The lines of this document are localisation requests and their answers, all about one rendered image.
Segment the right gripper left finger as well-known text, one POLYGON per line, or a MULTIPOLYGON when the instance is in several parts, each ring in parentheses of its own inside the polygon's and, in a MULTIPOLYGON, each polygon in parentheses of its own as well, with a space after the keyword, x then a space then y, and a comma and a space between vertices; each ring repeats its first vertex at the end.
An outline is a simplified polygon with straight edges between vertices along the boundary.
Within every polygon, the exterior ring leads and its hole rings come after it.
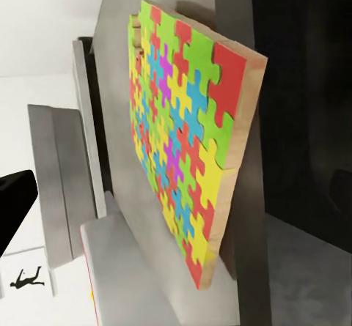
POLYGON ((38 197, 32 170, 0 177, 0 258, 38 197))

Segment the jigsaw puzzle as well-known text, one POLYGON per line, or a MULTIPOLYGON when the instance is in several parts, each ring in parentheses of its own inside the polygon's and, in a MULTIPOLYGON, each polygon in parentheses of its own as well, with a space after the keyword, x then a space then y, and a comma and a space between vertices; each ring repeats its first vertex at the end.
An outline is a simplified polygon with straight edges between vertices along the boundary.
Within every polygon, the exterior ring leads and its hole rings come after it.
POLYGON ((130 15, 132 140, 198 291, 211 288, 268 58, 154 0, 130 15))

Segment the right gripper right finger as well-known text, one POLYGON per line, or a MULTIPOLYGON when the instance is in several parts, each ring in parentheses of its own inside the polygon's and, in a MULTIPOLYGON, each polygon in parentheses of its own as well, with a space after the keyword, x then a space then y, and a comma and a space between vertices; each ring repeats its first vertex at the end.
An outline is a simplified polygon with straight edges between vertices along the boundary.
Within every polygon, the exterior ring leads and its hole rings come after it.
POLYGON ((330 182, 329 195, 352 228, 352 172, 335 169, 330 182))

